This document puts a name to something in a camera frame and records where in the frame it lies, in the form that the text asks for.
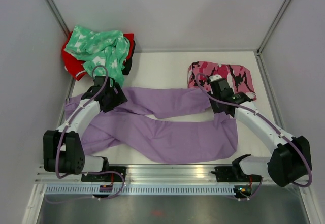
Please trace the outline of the pink camouflage trousers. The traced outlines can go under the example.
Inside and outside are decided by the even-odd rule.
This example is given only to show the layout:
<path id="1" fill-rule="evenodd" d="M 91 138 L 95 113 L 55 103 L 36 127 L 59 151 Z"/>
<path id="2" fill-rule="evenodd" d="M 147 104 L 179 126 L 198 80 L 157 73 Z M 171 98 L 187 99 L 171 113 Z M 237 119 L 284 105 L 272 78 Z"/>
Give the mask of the pink camouflage trousers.
<path id="1" fill-rule="evenodd" d="M 241 65 L 218 64 L 208 61 L 193 62 L 188 68 L 187 87 L 195 88 L 195 76 L 203 73 L 207 76 L 220 75 L 226 78 L 234 93 L 244 92 L 250 99 L 257 99 L 250 70 Z"/>

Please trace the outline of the purple trousers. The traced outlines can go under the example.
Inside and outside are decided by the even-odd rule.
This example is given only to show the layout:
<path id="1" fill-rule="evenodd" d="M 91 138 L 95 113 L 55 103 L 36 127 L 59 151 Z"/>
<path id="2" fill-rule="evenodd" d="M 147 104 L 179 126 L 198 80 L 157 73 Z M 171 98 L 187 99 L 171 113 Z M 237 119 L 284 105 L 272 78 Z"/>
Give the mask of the purple trousers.
<path id="1" fill-rule="evenodd" d="M 125 103 L 97 115 L 85 130 L 86 154 L 124 143 L 154 162 L 174 165 L 229 158 L 237 151 L 236 121 L 224 113 L 205 122 L 172 121 L 210 108 L 200 89 L 125 87 L 123 93 Z"/>

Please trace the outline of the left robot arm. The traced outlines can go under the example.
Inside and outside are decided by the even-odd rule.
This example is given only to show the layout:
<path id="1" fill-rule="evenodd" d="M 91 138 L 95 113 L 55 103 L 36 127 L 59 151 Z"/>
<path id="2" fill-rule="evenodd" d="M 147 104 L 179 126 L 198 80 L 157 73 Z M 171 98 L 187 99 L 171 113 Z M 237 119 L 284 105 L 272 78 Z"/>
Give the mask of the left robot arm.
<path id="1" fill-rule="evenodd" d="M 77 108 L 56 130 L 43 135 L 43 165 L 57 177 L 92 174 L 100 182 L 110 178 L 106 157 L 86 155 L 81 138 L 91 121 L 127 102 L 120 85 L 111 77 L 96 76 L 94 85 L 82 96 Z"/>

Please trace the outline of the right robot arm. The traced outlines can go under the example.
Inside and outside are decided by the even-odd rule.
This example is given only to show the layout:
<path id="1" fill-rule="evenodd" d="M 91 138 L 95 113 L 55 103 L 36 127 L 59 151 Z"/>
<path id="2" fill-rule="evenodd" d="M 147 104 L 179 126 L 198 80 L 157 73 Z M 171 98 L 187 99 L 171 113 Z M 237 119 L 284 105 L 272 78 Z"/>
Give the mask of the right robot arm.
<path id="1" fill-rule="evenodd" d="M 236 181 L 244 181 L 249 175 L 270 177 L 278 186 L 297 185 L 297 180 L 308 176 L 312 182 L 312 162 L 309 141 L 295 137 L 270 122 L 244 92 L 235 93 L 228 81 L 220 75 L 208 78 L 209 99 L 214 113 L 224 112 L 249 128 L 267 147 L 269 157 L 243 155 L 232 162 L 231 174 Z"/>

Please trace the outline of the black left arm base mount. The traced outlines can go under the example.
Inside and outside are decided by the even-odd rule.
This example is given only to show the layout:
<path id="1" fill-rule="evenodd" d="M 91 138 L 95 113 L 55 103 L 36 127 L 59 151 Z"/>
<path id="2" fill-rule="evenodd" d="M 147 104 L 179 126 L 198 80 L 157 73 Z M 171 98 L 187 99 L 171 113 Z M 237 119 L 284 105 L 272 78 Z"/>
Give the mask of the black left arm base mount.
<path id="1" fill-rule="evenodd" d="M 110 166 L 108 173 L 82 174 L 82 182 L 106 182 L 106 183 L 121 183 L 122 179 L 115 172 L 119 173 L 123 178 L 126 176 L 127 167 L 124 166 Z"/>

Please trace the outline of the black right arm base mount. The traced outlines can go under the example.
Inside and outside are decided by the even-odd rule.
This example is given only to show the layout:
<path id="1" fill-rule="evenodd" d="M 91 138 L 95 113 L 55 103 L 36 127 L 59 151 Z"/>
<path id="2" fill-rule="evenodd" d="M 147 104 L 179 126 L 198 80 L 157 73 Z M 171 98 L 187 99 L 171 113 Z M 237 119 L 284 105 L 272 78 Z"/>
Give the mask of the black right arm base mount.
<path id="1" fill-rule="evenodd" d="M 262 179 L 259 175 L 235 173 L 231 166 L 217 166 L 210 173 L 216 177 L 218 183 L 255 183 Z"/>

